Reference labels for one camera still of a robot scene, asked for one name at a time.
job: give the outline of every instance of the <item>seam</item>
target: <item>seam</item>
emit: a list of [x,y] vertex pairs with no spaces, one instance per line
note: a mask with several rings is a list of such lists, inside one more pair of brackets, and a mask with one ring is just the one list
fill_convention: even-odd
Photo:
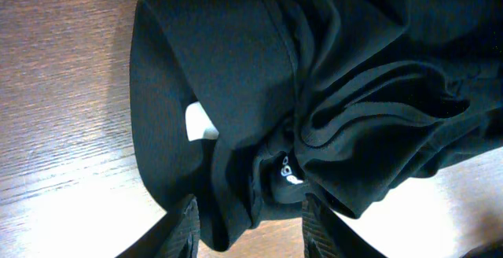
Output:
[[292,51],[292,48],[289,46],[288,42],[286,41],[286,38],[285,38],[285,34],[280,30],[280,26],[277,24],[276,20],[274,19],[274,16],[272,14],[272,9],[271,7],[273,7],[268,1],[266,0],[259,0],[264,8],[266,9],[267,11],[267,15],[269,16],[269,19],[271,21],[271,23],[273,24],[274,26],[274,30],[276,32],[276,35],[277,37],[282,41],[282,44],[283,44],[283,47],[285,48],[286,52],[287,52],[287,55],[288,55],[288,59],[290,61],[290,66],[291,66],[291,70],[292,70],[292,73],[293,73],[293,86],[294,86],[294,95],[295,95],[295,99],[297,99],[297,96],[296,96],[296,92],[297,92],[297,68],[296,68],[296,60],[294,59],[294,53]]

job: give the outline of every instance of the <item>wooden surface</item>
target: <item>wooden surface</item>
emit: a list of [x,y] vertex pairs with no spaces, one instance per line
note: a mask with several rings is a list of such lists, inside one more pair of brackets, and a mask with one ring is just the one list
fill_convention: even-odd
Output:
[[[162,215],[130,131],[136,0],[0,0],[0,257],[113,257]],[[503,150],[410,180],[357,222],[391,257],[456,256],[503,233]],[[302,257],[299,220],[229,252]]]

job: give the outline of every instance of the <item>white tag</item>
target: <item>white tag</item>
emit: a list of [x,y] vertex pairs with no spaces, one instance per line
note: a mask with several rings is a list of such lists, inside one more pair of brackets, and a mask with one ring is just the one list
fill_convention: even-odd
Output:
[[185,111],[185,127],[189,141],[218,138],[218,130],[206,114],[201,103],[190,104]]

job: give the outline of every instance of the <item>black garment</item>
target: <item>black garment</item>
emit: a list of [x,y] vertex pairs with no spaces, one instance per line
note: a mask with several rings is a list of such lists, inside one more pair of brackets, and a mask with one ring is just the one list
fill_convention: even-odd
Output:
[[[141,177],[200,204],[228,249],[300,216],[261,174],[293,154],[310,192],[359,217],[410,176],[503,146],[503,0],[140,0],[130,60]],[[220,131],[188,142],[200,101]]]

